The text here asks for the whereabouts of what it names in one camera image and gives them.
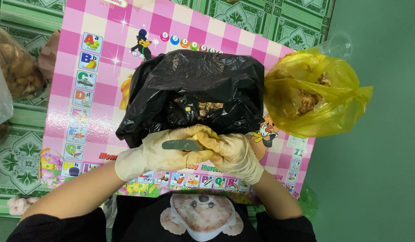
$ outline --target person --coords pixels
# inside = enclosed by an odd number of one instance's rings
[[[205,150],[162,149],[164,141],[194,135]],[[263,169],[245,136],[218,136],[200,124],[149,134],[115,162],[65,182],[25,211],[7,241],[106,241],[106,218],[99,206],[120,187],[148,171],[181,170],[207,160],[252,185],[267,211],[256,215],[257,230],[247,211],[226,197],[118,196],[112,241],[316,241],[295,198]]]

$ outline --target yellow plastic bag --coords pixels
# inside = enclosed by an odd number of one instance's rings
[[[311,48],[287,54],[264,79],[264,103],[275,124],[299,138],[349,132],[373,87],[358,87],[346,61]]]

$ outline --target teddy bear print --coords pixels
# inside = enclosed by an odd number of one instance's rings
[[[243,230],[243,221],[226,197],[173,194],[170,206],[160,216],[161,225],[173,234],[188,230],[196,241],[204,242],[219,233],[234,236]]]

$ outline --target gloved hand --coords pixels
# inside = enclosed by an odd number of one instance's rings
[[[198,133],[197,139],[206,148],[215,151],[210,161],[223,172],[256,184],[264,172],[264,168],[255,157],[249,140],[242,134],[220,135],[217,140],[210,134]]]
[[[187,152],[162,148],[164,141],[184,140],[199,132],[219,139],[213,130],[202,124],[149,134],[142,140],[141,146],[119,154],[115,163],[116,174],[121,180],[131,181],[148,171],[178,171],[209,160],[215,154],[211,150]]]

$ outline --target black t-shirt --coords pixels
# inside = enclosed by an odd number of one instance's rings
[[[117,203],[112,241],[316,241],[306,217],[275,220],[258,213],[255,230],[246,206],[221,196],[118,196]],[[7,241],[106,241],[105,227],[101,208],[66,219],[36,214],[19,223]]]

